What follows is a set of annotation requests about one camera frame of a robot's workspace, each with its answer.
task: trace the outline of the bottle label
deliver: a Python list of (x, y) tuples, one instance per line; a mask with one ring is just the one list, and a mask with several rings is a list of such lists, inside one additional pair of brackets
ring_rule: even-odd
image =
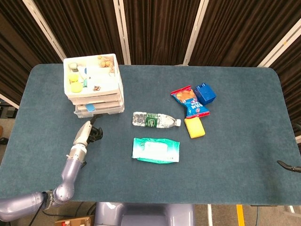
[(147, 113), (145, 119), (145, 126), (147, 127), (157, 127), (158, 114)]

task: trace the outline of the dark curtain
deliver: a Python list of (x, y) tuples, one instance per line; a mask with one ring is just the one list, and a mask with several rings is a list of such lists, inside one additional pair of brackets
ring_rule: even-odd
[(299, 0), (210, 0), (189, 65), (256, 67), (300, 16)]
[[(301, 121), (301, 36), (270, 66), (279, 75), (292, 125)], [(301, 131), (293, 125), (295, 135)]]
[(0, 93), (20, 104), (31, 69), (62, 61), (22, 0), (0, 1)]
[(123, 64), (112, 0), (34, 0), (67, 57), (115, 53)]
[(125, 0), (133, 65), (183, 64), (200, 0)]

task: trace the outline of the water bottle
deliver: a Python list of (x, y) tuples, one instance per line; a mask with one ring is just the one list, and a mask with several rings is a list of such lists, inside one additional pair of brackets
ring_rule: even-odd
[(134, 112), (133, 125), (155, 127), (155, 128), (169, 128), (172, 126), (180, 126), (181, 120), (174, 119), (173, 117), (166, 114)]

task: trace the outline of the teal and white package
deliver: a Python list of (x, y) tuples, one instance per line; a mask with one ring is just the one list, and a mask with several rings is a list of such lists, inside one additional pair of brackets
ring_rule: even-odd
[(134, 138), (133, 159), (158, 164), (179, 162), (180, 142), (169, 139)]

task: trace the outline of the blue toy block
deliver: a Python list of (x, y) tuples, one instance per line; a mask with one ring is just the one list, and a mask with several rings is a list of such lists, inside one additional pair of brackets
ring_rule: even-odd
[(213, 92), (211, 87), (209, 85), (207, 85), (206, 83), (202, 83), (199, 86), (197, 86), (194, 89), (194, 93), (196, 94), (198, 101), (202, 105), (211, 103), (216, 98), (215, 93)]

